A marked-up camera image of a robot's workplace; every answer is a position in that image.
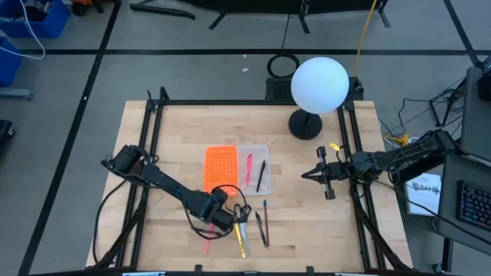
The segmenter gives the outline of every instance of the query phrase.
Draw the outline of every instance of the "floor tile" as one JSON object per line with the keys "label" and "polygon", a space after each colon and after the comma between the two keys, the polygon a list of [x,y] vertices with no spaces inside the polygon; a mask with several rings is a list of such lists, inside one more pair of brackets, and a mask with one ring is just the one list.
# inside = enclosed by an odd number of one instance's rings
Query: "floor tile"
{"label": "floor tile", "polygon": [[17,274],[24,257],[93,61],[91,56],[24,60],[12,86],[31,89],[35,97],[0,99],[0,117],[11,120],[16,130],[0,164],[0,219],[6,222],[0,227],[0,265],[5,275]]}
{"label": "floor tile", "polygon": [[217,11],[176,1],[152,5],[191,12],[196,20],[135,12],[130,10],[129,2],[124,2],[108,49],[280,48],[282,45],[286,15],[228,14],[210,30],[208,27],[219,16]]}
{"label": "floor tile", "polygon": [[[468,57],[361,56],[360,80],[365,88],[365,99],[375,102],[379,118],[389,127],[395,127],[399,125],[397,113],[403,98],[429,100],[465,77],[470,66]],[[428,108],[428,103],[406,102],[401,117],[405,122]],[[445,104],[437,106],[440,117],[443,117],[444,110]],[[459,115],[450,114],[448,121]],[[458,121],[447,130],[453,131],[457,124]],[[431,112],[427,111],[405,127],[410,136],[421,136],[436,126]]]}
{"label": "floor tile", "polygon": [[[126,100],[156,97],[165,86],[171,99],[261,100],[269,55],[106,56],[62,179],[33,272],[82,269],[92,240],[94,218],[107,170],[101,160],[114,151]],[[304,61],[312,56],[299,56]],[[349,68],[354,58],[333,57]],[[290,61],[278,60],[273,70]],[[277,74],[287,74],[280,70]]]}
{"label": "floor tile", "polygon": [[[375,12],[363,49],[464,49],[443,1],[390,0],[385,14],[391,27],[385,28]],[[292,18],[285,48],[358,49],[367,16],[368,11],[309,15],[311,34]]]}
{"label": "floor tile", "polygon": [[453,0],[452,5],[474,50],[491,49],[491,29],[489,28],[488,0]]}
{"label": "floor tile", "polygon": [[[70,18],[59,38],[42,38],[39,41],[46,49],[98,49],[109,21],[114,4],[104,3],[104,13],[90,8],[85,16],[76,16],[70,11]],[[39,49],[34,38],[13,38],[19,49]]]}

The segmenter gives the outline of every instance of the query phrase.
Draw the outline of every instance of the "orange tray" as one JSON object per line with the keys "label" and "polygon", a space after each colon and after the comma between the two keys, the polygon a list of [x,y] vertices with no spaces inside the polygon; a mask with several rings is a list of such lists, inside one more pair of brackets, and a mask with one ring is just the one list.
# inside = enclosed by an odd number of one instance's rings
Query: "orange tray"
{"label": "orange tray", "polygon": [[[237,148],[234,146],[212,146],[206,149],[204,185],[205,192],[211,192],[220,185],[239,187]],[[237,189],[221,188],[229,196],[237,196]]]}

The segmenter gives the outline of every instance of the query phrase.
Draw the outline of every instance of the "lamp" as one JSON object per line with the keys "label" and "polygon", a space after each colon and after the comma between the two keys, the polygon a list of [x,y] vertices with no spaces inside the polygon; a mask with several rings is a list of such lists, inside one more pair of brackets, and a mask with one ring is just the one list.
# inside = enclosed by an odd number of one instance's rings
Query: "lamp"
{"label": "lamp", "polygon": [[293,136],[300,140],[314,139],[322,129],[319,114],[341,106],[348,90],[348,73],[339,62],[329,57],[314,57],[300,65],[292,78],[293,100],[301,108],[288,122]]}

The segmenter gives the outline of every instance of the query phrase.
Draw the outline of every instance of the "yellow clip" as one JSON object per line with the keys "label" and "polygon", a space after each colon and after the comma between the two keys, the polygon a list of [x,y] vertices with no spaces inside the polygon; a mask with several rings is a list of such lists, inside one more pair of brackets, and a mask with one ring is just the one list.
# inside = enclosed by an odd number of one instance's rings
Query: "yellow clip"
{"label": "yellow clip", "polygon": [[339,146],[338,146],[338,145],[336,145],[335,143],[330,143],[330,144],[329,144],[329,146],[330,146],[331,148],[333,148],[335,151],[339,151],[339,150],[340,150]]}
{"label": "yellow clip", "polygon": [[393,140],[394,142],[399,143],[402,146],[407,146],[409,145],[409,135],[404,134],[402,137],[392,137],[392,136],[384,136],[385,138],[389,140]]}

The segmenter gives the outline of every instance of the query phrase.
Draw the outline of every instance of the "blue pen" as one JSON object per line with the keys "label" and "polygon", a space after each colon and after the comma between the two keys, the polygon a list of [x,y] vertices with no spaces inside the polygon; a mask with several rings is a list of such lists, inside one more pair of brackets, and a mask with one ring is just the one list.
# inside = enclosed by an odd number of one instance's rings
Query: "blue pen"
{"label": "blue pen", "polygon": [[266,246],[269,247],[269,227],[268,227],[268,207],[266,199],[264,200],[264,219],[266,220]]}

